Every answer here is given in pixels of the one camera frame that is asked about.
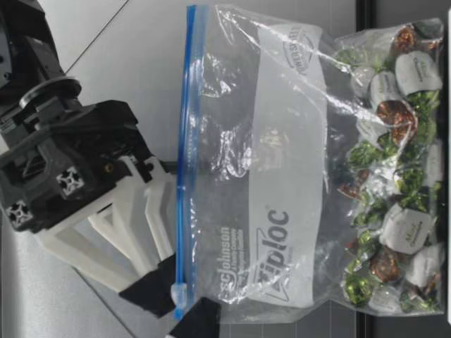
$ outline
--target white candy wrapper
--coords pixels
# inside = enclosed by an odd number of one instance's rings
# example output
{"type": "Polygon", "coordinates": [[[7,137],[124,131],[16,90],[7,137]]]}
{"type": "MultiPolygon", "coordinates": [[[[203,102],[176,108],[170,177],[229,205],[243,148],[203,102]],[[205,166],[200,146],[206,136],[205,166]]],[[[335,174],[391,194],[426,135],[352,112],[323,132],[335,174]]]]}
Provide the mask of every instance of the white candy wrapper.
{"type": "Polygon", "coordinates": [[[395,204],[385,215],[379,242],[403,254],[420,250],[433,225],[431,215],[395,204]]]}
{"type": "Polygon", "coordinates": [[[385,71],[374,76],[370,85],[370,98],[373,110],[376,110],[382,102],[401,101],[395,74],[385,71]]]}
{"type": "Polygon", "coordinates": [[[368,96],[369,85],[374,75],[376,75],[374,68],[367,65],[361,65],[352,71],[351,88],[357,97],[365,99],[368,96]]]}
{"type": "Polygon", "coordinates": [[[396,60],[395,69],[398,86],[405,96],[423,90],[442,89],[437,65],[423,51],[401,55],[396,60]]]}
{"type": "Polygon", "coordinates": [[[427,246],[420,250],[410,262],[406,271],[406,280],[418,287],[425,287],[428,281],[445,262],[445,247],[443,244],[427,246]]]}
{"type": "Polygon", "coordinates": [[[443,181],[444,172],[443,143],[437,140],[428,150],[423,185],[425,187],[433,187],[436,182],[443,181]]]}

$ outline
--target chocolate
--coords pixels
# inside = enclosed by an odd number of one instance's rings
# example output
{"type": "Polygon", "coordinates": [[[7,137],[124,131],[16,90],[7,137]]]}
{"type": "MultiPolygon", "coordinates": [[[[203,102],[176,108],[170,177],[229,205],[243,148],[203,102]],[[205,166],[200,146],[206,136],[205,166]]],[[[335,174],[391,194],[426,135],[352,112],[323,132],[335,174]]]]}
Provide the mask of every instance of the chocolate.
{"type": "Polygon", "coordinates": [[[360,188],[368,179],[369,174],[370,174],[370,172],[367,169],[360,170],[354,179],[354,183],[342,184],[338,188],[338,191],[351,199],[356,199],[359,201],[361,198],[360,197],[360,188]]]}
{"type": "Polygon", "coordinates": [[[404,102],[382,102],[376,114],[386,125],[392,126],[390,133],[396,145],[399,146],[405,139],[409,141],[415,135],[418,120],[404,102]]]}
{"type": "Polygon", "coordinates": [[[392,51],[395,56],[409,53],[416,46],[416,33],[412,26],[408,25],[402,28],[392,43],[392,51]]]}
{"type": "Polygon", "coordinates": [[[370,271],[381,282],[395,281],[401,278],[397,254],[387,247],[383,247],[371,260],[370,271]]]}

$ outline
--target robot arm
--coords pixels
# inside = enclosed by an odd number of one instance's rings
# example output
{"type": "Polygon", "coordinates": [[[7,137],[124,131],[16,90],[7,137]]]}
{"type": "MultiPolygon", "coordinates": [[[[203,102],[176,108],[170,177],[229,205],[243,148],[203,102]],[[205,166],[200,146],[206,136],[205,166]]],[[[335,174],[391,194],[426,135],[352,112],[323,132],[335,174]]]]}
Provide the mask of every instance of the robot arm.
{"type": "Polygon", "coordinates": [[[62,71],[42,8],[0,3],[0,207],[50,253],[157,316],[173,308],[173,249],[160,216],[173,178],[152,156],[125,102],[83,106],[62,71]],[[88,219],[134,268],[75,229],[88,219]],[[159,257],[134,229],[145,222],[159,257]]]}

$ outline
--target wrapped candy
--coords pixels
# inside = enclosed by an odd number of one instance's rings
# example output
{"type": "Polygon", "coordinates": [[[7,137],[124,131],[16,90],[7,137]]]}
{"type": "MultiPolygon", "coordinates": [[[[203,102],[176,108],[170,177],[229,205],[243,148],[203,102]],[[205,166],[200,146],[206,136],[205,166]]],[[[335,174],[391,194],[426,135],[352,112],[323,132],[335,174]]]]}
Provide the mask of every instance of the wrapped candy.
{"type": "Polygon", "coordinates": [[[385,215],[379,242],[393,251],[415,254],[423,247],[432,226],[433,219],[428,213],[395,204],[385,215]]]}
{"type": "Polygon", "coordinates": [[[402,312],[432,313],[439,309],[438,300],[435,297],[424,297],[417,287],[410,287],[403,291],[400,297],[402,312]]]}
{"type": "Polygon", "coordinates": [[[383,247],[371,259],[371,274],[382,283],[393,282],[401,278],[400,262],[397,254],[387,247],[383,247]]]}
{"type": "Polygon", "coordinates": [[[377,111],[381,103],[401,100],[402,96],[394,73],[383,71],[373,77],[370,84],[370,101],[373,110],[377,111]]]}
{"type": "Polygon", "coordinates": [[[443,158],[443,143],[437,141],[429,147],[426,158],[423,186],[434,187],[434,184],[443,181],[445,162],[443,158]]]}
{"type": "Polygon", "coordinates": [[[357,173],[357,176],[355,177],[354,182],[352,184],[349,183],[342,184],[338,188],[338,191],[351,199],[360,200],[360,188],[368,179],[368,176],[369,170],[367,169],[360,170],[357,173]]]}
{"type": "Polygon", "coordinates": [[[422,91],[442,89],[437,65],[429,54],[412,51],[396,60],[396,80],[404,96],[422,91]]]}
{"type": "Polygon", "coordinates": [[[369,85],[375,74],[376,71],[369,65],[361,65],[352,71],[351,89],[355,96],[360,99],[367,98],[369,85]]]}
{"type": "Polygon", "coordinates": [[[418,287],[427,287],[429,280],[440,272],[445,262],[443,244],[427,246],[413,257],[406,271],[406,280],[418,287]]]}
{"type": "Polygon", "coordinates": [[[359,141],[346,160],[350,172],[367,169],[369,176],[348,187],[359,202],[348,213],[359,236],[348,249],[354,260],[345,266],[345,298],[384,315],[435,312],[443,264],[435,231],[444,176],[435,116],[443,88],[437,62],[443,25],[425,20],[356,45],[341,56],[351,65],[357,103],[371,107],[357,116],[359,141]],[[385,55],[377,65],[372,51],[385,55]]]}
{"type": "Polygon", "coordinates": [[[373,294],[374,286],[368,278],[350,274],[345,278],[345,297],[357,307],[365,306],[373,294]]]}
{"type": "Polygon", "coordinates": [[[354,218],[352,224],[355,227],[371,227],[374,223],[382,222],[387,209],[385,199],[377,198],[365,211],[354,218]]]}
{"type": "Polygon", "coordinates": [[[362,232],[350,251],[356,251],[357,256],[345,269],[347,273],[355,273],[360,270],[365,262],[373,257],[379,249],[377,233],[370,230],[362,232]]]}
{"type": "Polygon", "coordinates": [[[412,25],[405,26],[397,33],[397,36],[393,40],[393,54],[397,56],[399,54],[413,51],[416,46],[416,41],[417,37],[414,27],[412,25]]]}

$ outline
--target plastic bag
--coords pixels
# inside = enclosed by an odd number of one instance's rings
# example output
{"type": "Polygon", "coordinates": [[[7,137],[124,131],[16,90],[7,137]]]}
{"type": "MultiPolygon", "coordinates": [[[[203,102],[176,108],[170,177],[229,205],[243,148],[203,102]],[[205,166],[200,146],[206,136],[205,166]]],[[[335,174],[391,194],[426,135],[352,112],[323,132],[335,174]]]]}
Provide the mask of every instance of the plastic bag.
{"type": "Polygon", "coordinates": [[[439,20],[333,41],[234,6],[188,9],[178,315],[200,296],[234,323],[292,322],[330,299],[442,311],[442,42],[439,20]]]}

